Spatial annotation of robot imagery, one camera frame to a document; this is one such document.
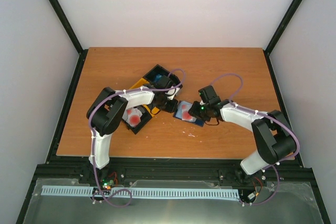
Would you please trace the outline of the red white credit card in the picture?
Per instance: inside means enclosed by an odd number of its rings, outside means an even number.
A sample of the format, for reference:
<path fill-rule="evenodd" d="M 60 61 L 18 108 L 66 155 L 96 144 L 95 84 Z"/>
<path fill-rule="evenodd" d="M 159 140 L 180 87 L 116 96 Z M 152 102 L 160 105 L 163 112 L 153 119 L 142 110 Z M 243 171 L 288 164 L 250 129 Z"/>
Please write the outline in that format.
<path fill-rule="evenodd" d="M 182 104 L 181 106 L 181 119 L 183 121 L 195 122 L 196 118 L 189 115 L 188 110 L 191 108 L 190 104 Z"/>

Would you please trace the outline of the blue leather card holder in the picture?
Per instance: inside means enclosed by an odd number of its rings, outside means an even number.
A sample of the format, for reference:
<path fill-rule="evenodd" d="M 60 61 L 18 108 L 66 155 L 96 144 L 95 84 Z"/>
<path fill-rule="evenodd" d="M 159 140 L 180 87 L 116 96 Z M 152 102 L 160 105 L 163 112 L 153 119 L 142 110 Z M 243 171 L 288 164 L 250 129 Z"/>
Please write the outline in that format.
<path fill-rule="evenodd" d="M 189 114 L 189 109 L 191 108 L 192 104 L 187 101 L 180 101 L 177 106 L 177 110 L 173 113 L 173 117 L 179 119 L 184 122 L 192 123 L 197 126 L 203 127 L 204 122 L 193 117 Z"/>

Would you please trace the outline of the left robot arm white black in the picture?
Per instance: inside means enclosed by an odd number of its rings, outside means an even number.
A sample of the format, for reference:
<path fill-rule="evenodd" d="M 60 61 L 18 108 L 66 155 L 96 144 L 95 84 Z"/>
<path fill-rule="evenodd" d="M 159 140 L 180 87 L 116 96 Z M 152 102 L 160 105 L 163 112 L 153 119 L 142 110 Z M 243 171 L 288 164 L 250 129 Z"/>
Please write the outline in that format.
<path fill-rule="evenodd" d="M 146 83 L 129 90 L 113 90 L 105 87 L 87 112 L 91 131 L 89 161 L 93 165 L 91 178 L 97 183 L 108 180 L 109 149 L 113 133 L 119 127 L 126 110 L 140 105 L 152 104 L 160 110 L 173 112 L 177 107 L 174 99 L 183 80 L 175 84 L 171 76 L 162 76 L 157 82 Z"/>

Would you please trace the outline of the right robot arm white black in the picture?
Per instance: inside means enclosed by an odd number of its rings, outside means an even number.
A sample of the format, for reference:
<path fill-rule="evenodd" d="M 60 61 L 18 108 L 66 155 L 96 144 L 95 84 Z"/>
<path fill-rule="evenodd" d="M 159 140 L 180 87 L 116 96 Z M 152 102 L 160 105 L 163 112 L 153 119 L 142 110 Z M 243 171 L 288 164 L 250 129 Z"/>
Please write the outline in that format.
<path fill-rule="evenodd" d="M 256 150 L 235 169 L 239 183 L 252 175 L 299 152 L 299 141 L 281 111 L 260 112 L 243 107 L 231 99 L 221 100 L 213 86 L 199 91 L 200 102 L 193 102 L 189 114 L 203 122 L 216 119 L 241 126 L 253 133 Z"/>

